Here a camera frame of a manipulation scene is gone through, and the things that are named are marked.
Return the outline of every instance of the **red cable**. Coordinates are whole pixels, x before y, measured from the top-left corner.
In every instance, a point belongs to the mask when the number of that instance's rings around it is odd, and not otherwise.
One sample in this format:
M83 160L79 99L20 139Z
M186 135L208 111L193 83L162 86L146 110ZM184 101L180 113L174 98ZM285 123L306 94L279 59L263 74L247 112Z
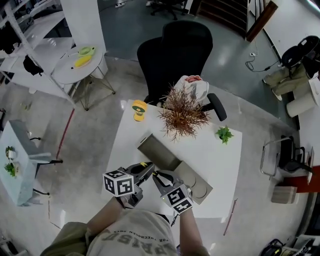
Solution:
M227 230L228 230L228 227L229 227L231 218L232 218L232 216L233 216L233 214L234 214L234 210L235 210L235 207L236 207L237 200L238 200L238 198L237 198L236 200L234 200L233 207L232 207L232 211L231 211L231 214L230 214L228 223L226 224L226 227L225 227L225 230L224 230L224 233L223 233L224 236L227 234Z
M72 112L71 112L71 114L70 114L70 116L69 116L69 120L68 120L68 122L66 123L66 127L65 127L65 129L64 129L64 132L63 132L63 135L62 135L62 138L61 138L61 141L60 141L60 144L59 144L58 152L56 153L55 159L58 159L58 156L59 156L59 153L60 153L60 149L61 149L62 144L63 144L63 142L64 142L65 135L66 135L66 133L67 133L67 129L68 129L68 127L69 127L71 118L72 118L72 116L74 115L74 112L75 112L75 109L73 108L73 109L72 109Z

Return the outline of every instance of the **chair armrest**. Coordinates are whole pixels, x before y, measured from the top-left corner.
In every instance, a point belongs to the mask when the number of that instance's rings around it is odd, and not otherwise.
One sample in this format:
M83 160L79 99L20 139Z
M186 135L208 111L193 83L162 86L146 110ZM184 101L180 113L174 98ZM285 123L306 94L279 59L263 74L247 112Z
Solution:
M304 163L302 164L302 163L299 162L299 167L300 167L301 169L304 169L304 170L308 171L309 173L315 174L315 173L312 171L312 168L311 168L310 166L304 164Z
M227 118L227 113L221 101L217 97L217 95L215 95L214 93L209 93L207 97L210 103L207 105L204 105L201 111L206 112L206 111L214 110L220 121L225 120Z
M305 163L305 161L306 161L306 149L302 146L302 147L295 148L295 151L297 151L297 150L302 150L302 162Z

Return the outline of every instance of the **small green plant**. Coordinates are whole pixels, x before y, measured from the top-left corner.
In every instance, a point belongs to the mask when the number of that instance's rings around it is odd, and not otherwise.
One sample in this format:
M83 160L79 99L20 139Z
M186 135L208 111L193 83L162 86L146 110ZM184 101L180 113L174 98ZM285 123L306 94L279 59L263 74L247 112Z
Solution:
M7 147L5 148L5 156L6 156L7 158L9 158L9 151L15 151L14 147L13 147L13 146L7 146Z
M220 127L220 129L215 134L217 134L222 140L222 144L227 144L228 140L233 137L233 134L231 133L231 131L229 131L229 128L227 126Z
M15 177L16 176L16 170L15 170L15 166L14 164L11 162L11 163L7 163L5 166L4 166L4 169L12 176L12 177Z

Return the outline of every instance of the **potted plant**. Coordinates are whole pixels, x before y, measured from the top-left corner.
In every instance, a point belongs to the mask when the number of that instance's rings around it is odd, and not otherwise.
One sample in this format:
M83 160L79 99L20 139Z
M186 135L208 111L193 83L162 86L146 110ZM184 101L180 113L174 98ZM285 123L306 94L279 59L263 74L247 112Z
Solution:
M6 158L15 158L15 148L13 147L13 146L7 146L6 148L5 148L5 156L6 156Z
M233 137L233 134L229 130L228 126L220 127L220 129L215 134L222 140L222 144L227 144L229 139Z
M7 163L4 166L4 169L12 176L15 177L16 176L16 170L15 170L15 166L12 162Z
M164 121L164 132L178 141L185 136L196 137L197 128L209 124L209 113L201 111L202 106L185 86L176 89L170 88L170 94L166 98L165 107L159 111L159 118Z

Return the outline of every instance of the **white pillar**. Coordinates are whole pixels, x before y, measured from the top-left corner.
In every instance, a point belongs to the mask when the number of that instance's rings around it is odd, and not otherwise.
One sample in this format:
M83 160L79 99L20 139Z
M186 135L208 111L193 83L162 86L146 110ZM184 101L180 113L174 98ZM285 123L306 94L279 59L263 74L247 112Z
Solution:
M106 53L97 0L61 0L61 5L75 44L96 45Z

